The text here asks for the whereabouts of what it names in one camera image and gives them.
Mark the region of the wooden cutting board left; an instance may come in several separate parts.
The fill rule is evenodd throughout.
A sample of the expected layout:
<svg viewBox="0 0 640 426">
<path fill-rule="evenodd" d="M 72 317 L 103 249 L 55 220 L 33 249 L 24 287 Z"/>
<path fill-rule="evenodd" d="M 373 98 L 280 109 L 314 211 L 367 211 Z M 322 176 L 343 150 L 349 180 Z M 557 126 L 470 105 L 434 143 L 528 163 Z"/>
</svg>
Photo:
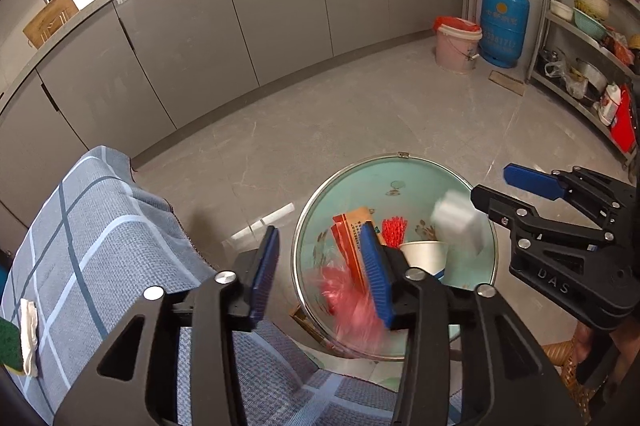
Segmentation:
<svg viewBox="0 0 640 426">
<path fill-rule="evenodd" d="M 50 0 L 24 27 L 29 45 L 39 49 L 78 12 L 73 0 Z"/>
</svg>

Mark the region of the white blue paper cup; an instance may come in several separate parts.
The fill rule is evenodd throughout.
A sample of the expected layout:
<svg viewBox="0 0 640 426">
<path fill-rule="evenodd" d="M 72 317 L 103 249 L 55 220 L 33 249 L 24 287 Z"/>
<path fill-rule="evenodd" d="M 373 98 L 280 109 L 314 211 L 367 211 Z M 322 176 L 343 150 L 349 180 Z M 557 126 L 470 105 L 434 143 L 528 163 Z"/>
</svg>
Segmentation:
<svg viewBox="0 0 640 426">
<path fill-rule="evenodd" d="M 449 247 L 439 241 L 418 241 L 402 243 L 399 249 L 404 254 L 410 268 L 419 268 L 441 281 L 446 271 Z"/>
</svg>

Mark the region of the red plastic bag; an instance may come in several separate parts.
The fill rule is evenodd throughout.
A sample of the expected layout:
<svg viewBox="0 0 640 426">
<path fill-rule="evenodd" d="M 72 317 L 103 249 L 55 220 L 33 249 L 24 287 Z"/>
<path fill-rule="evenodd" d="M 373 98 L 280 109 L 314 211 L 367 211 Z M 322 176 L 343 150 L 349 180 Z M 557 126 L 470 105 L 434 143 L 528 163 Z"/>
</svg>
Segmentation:
<svg viewBox="0 0 640 426">
<path fill-rule="evenodd" d="M 309 281 L 330 317 L 335 340 L 354 354 L 378 357 L 385 347 L 385 328 L 367 287 L 354 279 L 349 268 L 336 262 L 311 269 Z"/>
</svg>

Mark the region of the steel shelf rack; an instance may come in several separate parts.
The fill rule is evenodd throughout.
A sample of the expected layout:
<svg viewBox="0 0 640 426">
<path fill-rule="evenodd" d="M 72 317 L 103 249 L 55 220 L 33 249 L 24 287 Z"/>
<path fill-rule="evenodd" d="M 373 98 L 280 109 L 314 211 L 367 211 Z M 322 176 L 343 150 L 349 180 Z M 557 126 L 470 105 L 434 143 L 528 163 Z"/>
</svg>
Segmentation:
<svg viewBox="0 0 640 426">
<path fill-rule="evenodd" d="M 590 124 L 601 131 L 608 140 L 612 140 L 611 128 L 600 121 L 597 111 L 573 98 L 561 84 L 538 71 L 536 64 L 541 50 L 554 50 L 568 62 L 586 61 L 603 73 L 608 82 L 622 86 L 637 77 L 634 69 L 620 60 L 615 52 L 605 45 L 604 38 L 594 36 L 581 30 L 573 19 L 564 19 L 554 13 L 551 3 L 554 0 L 541 0 L 538 28 L 532 57 L 526 68 L 525 79 L 534 80 L 546 86 L 565 103 L 574 108 L 590 121 Z M 557 0 L 572 8 L 574 0 Z M 639 0 L 607 0 L 608 18 L 603 22 L 606 27 L 614 27 L 625 36 L 637 34 L 639 31 Z"/>
</svg>

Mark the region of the blue gas cylinder right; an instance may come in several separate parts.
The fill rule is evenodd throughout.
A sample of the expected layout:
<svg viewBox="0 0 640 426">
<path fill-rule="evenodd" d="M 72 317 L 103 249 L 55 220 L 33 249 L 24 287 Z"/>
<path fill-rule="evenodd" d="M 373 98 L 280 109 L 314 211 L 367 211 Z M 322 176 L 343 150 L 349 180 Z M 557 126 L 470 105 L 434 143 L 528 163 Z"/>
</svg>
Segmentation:
<svg viewBox="0 0 640 426">
<path fill-rule="evenodd" d="M 480 55 L 499 68 L 514 68 L 523 50 L 529 0 L 482 0 Z"/>
</svg>

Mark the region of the wicker chair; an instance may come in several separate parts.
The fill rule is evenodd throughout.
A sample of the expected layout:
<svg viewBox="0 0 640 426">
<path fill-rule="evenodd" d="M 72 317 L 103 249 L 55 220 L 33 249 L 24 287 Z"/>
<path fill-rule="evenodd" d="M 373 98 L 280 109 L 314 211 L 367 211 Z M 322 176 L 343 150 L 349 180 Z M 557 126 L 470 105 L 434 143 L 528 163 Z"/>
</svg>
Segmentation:
<svg viewBox="0 0 640 426">
<path fill-rule="evenodd" d="M 560 376 L 568 393 L 578 405 L 579 411 L 585 418 L 590 417 L 588 404 L 594 395 L 593 390 L 589 390 L 584 385 L 578 383 L 577 367 L 575 359 L 575 341 L 564 340 L 542 346 L 542 350 L 548 356 L 551 363 L 561 370 Z"/>
</svg>

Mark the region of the white crumpled tissue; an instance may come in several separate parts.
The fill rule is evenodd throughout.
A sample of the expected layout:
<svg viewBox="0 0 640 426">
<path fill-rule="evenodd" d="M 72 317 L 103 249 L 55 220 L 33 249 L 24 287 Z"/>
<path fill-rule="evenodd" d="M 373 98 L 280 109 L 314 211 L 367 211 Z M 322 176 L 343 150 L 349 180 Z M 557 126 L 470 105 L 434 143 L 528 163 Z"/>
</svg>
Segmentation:
<svg viewBox="0 0 640 426">
<path fill-rule="evenodd" d="M 37 377 L 38 352 L 38 311 L 36 304 L 22 298 L 20 301 L 20 341 L 23 373 L 28 377 Z"/>
</svg>

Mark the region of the green scouring pad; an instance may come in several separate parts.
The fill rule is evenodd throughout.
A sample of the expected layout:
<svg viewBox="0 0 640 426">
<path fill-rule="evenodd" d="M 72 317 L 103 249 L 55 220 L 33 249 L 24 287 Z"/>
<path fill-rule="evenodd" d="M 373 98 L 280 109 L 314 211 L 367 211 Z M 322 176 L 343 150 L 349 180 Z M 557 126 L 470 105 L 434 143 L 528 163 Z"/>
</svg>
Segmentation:
<svg viewBox="0 0 640 426">
<path fill-rule="evenodd" d="M 24 373 L 20 330 L 3 318 L 0 319 L 0 362 L 15 374 Z"/>
</svg>

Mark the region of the white sponge block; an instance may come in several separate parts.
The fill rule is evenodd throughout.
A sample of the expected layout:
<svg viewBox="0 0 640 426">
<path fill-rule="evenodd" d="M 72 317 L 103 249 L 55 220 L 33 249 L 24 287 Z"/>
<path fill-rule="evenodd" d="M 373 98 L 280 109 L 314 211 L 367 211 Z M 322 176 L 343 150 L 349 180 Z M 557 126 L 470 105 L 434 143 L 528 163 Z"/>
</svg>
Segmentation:
<svg viewBox="0 0 640 426">
<path fill-rule="evenodd" d="M 440 242 L 450 250 L 475 257 L 484 248 L 483 214 L 469 194 L 448 190 L 434 205 L 431 222 Z"/>
</svg>

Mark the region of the red mesh net bag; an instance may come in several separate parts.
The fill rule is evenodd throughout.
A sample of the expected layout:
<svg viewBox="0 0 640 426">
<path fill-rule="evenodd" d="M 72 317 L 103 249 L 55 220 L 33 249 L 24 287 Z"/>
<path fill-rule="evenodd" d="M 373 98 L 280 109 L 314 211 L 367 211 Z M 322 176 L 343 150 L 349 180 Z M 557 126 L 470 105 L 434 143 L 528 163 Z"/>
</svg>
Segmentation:
<svg viewBox="0 0 640 426">
<path fill-rule="evenodd" d="M 398 248 L 405 242 L 408 220 L 401 216 L 393 216 L 382 221 L 381 234 L 385 244 Z"/>
</svg>

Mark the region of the orange cardboard box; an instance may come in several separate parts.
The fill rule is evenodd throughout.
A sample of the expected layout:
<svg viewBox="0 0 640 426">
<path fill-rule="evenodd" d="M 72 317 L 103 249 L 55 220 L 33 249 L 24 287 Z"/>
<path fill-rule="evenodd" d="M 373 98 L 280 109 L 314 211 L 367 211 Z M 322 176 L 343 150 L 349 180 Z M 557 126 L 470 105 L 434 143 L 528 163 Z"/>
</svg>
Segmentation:
<svg viewBox="0 0 640 426">
<path fill-rule="evenodd" d="M 362 294 L 368 291 L 367 273 L 366 268 L 364 268 L 360 247 L 362 226 L 370 222 L 378 238 L 385 244 L 380 227 L 375 224 L 372 215 L 373 212 L 369 207 L 361 206 L 350 212 L 343 212 L 332 217 L 331 231 L 335 244 L 345 261 L 347 270 L 352 277 L 352 282 Z"/>
</svg>

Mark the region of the grey kitchen cabinet run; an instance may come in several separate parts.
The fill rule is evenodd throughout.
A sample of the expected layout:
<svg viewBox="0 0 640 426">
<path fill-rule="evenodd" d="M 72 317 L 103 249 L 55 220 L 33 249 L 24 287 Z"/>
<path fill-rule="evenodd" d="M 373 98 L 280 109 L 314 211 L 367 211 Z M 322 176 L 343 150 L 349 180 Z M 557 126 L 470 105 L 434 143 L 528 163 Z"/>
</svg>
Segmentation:
<svg viewBox="0 0 640 426">
<path fill-rule="evenodd" d="M 429 30 L 463 0 L 95 0 L 1 99 L 1 201 L 30 224 L 83 152 L 137 156 L 345 53 Z"/>
</svg>

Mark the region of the teal enamel trash basin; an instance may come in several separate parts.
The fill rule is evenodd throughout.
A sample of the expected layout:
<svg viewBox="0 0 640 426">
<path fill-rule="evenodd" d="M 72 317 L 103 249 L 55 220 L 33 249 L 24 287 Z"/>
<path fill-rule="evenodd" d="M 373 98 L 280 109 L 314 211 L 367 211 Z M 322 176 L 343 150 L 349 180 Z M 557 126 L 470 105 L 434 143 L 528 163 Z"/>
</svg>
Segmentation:
<svg viewBox="0 0 640 426">
<path fill-rule="evenodd" d="M 410 266 L 443 283 L 472 290 L 494 282 L 495 229 L 472 214 L 471 186 L 426 158 L 397 153 L 349 165 L 327 178 L 298 218 L 291 253 L 292 281 L 304 328 L 341 357 L 400 361 L 406 335 L 390 332 L 361 304 L 367 277 L 360 261 L 360 229 L 374 225 L 380 241 L 408 248 Z M 349 316 L 357 322 L 350 325 Z"/>
</svg>

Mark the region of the blue checked table cloth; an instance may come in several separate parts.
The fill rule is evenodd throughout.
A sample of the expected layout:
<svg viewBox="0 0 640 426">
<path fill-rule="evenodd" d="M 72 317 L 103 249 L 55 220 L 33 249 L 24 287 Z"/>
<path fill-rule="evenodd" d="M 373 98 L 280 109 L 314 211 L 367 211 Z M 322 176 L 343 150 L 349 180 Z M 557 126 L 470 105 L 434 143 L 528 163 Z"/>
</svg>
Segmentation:
<svg viewBox="0 0 640 426">
<path fill-rule="evenodd" d="M 29 412 L 51 424 L 102 340 L 143 291 L 197 287 L 213 275 L 170 205 L 134 181 L 122 152 L 84 154 L 40 208 L 17 250 L 1 314 L 38 313 L 35 376 L 11 374 Z M 396 396 L 375 383 L 329 372 L 274 324 L 235 333 L 234 353 L 252 425 L 387 425 Z"/>
</svg>

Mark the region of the pink bucket red liner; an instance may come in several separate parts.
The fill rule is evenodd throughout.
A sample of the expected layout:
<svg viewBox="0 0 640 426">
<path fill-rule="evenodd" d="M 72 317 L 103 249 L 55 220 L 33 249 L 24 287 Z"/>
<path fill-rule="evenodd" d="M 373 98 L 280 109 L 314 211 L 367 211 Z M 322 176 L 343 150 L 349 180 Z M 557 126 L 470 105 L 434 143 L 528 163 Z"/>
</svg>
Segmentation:
<svg viewBox="0 0 640 426">
<path fill-rule="evenodd" d="M 480 56 L 478 45 L 483 37 L 480 26 L 455 16 L 438 16 L 433 30 L 436 63 L 450 72 L 470 74 Z"/>
</svg>

